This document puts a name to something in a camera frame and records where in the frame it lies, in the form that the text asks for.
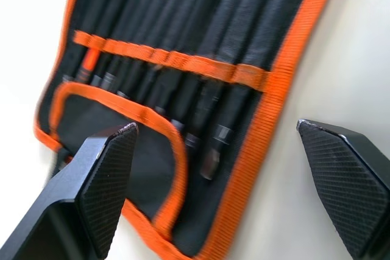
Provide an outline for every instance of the white table surface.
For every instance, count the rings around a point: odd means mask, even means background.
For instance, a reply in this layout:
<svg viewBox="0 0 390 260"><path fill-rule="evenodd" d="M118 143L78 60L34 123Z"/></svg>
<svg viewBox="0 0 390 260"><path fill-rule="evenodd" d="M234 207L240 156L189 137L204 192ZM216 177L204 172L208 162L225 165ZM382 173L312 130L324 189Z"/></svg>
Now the white table surface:
<svg viewBox="0 0 390 260"><path fill-rule="evenodd" d="M0 0L0 245L53 154L32 132L66 0ZM229 259L351 260L314 188L299 118L364 133L390 157L390 0L330 0L304 55ZM108 259L158 259L121 218Z"/></svg>

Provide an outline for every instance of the tool roll pouch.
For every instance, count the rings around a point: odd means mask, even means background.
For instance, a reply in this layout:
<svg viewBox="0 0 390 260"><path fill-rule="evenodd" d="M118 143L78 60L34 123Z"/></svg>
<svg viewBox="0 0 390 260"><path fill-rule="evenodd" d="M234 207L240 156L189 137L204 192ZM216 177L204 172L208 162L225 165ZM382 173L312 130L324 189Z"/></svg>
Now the tool roll pouch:
<svg viewBox="0 0 390 260"><path fill-rule="evenodd" d="M73 156L137 122L123 215L163 259L222 259L325 2L68 0L36 136Z"/></svg>

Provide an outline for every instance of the orange trim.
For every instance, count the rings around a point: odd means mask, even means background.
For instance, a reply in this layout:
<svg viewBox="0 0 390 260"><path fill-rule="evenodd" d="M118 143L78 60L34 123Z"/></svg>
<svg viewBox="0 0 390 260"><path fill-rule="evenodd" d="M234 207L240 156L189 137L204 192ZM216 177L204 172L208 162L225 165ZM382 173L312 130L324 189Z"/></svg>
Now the orange trim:
<svg viewBox="0 0 390 260"><path fill-rule="evenodd" d="M263 69L252 65L233 65L206 57L186 55L176 51L169 52L163 49L155 49L145 45L126 43L112 39L107 39L103 42L101 37L90 35L79 30L75 32L73 40L82 46L161 64L182 71L193 72L227 83L247 85L257 91L264 89L264 81L268 75Z"/></svg>
<svg viewBox="0 0 390 260"><path fill-rule="evenodd" d="M142 106L94 86L67 82L61 84L57 88L53 99L50 115L50 127L53 133L56 133L57 127L62 118L65 100L72 94L95 100L134 121L148 126L169 139L176 161L175 176L172 188L163 206L153 219L155 229L163 237L169 239L171 236L171 228L183 203L187 178L185 146L176 128L168 120L161 117L148 107Z"/></svg>
<svg viewBox="0 0 390 260"><path fill-rule="evenodd" d="M272 75L267 78L265 93L230 175L207 241L195 259L219 260L226 256L271 143L295 68L325 3L326 0L303 0L276 58ZM125 203L123 214L136 227L148 246L160 257L189 260L155 233L147 219L141 217L131 203Z"/></svg>
<svg viewBox="0 0 390 260"><path fill-rule="evenodd" d="M52 151L56 152L59 148L61 148L61 144L56 139L43 132L36 122L34 123L34 133L37 139Z"/></svg>
<svg viewBox="0 0 390 260"><path fill-rule="evenodd" d="M38 121L38 112L39 112L39 108L41 107L41 104L42 104L43 96L46 94L48 87L49 87L49 84L51 83L51 80L53 79L54 74L57 71L57 68L58 68L60 61L63 57L63 54L65 52L66 39L68 37L68 30L69 30L69 25L71 22L71 15L72 15L73 8L74 8L75 4L76 4L76 0L67 0L66 9L65 9L65 13L64 13L64 20L63 20L63 24L62 24L62 28L61 28L61 39L60 39L60 42L58 44L57 58L55 59L55 63L54 63L55 65L53 66L53 69L50 73L50 76L48 78L48 82L46 82L46 85L44 86L44 90L42 91L40 100L38 102L37 109L35 110L35 118L34 118L34 120L35 120L35 127L34 127L35 136L38 138L38 140L40 140L42 143L46 144L50 148L51 148L51 146L54 145L54 142L52 142L52 140L54 140L54 139L49 139L48 135L40 129L40 125L39 125L39 121Z"/></svg>

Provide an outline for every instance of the front pocket flap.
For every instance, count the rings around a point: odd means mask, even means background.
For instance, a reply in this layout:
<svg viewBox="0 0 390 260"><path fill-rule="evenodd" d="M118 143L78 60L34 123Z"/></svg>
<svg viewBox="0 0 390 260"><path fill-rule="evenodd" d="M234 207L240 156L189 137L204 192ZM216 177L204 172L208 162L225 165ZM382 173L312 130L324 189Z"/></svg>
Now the front pocket flap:
<svg viewBox="0 0 390 260"><path fill-rule="evenodd" d="M186 155L176 128L150 108L79 83L63 83L55 93L50 126L73 154L89 135L112 125L139 124L127 197L164 237L185 194Z"/></svg>

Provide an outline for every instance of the orange elastic band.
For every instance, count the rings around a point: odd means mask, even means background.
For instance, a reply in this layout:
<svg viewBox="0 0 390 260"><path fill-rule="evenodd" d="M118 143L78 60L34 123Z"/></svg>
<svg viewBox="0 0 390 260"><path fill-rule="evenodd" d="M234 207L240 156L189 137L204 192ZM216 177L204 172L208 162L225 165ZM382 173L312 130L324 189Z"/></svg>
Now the orange elastic band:
<svg viewBox="0 0 390 260"><path fill-rule="evenodd" d="M261 68L247 64L233 65L206 57L186 55L176 51L169 52L163 49L111 39L101 42L100 37L79 30L74 34L74 42L87 47L90 44L94 44L94 48L96 48L95 45L99 44L99 50L104 52L193 72L227 83L239 83L257 91L264 90L266 77L270 74Z"/></svg>

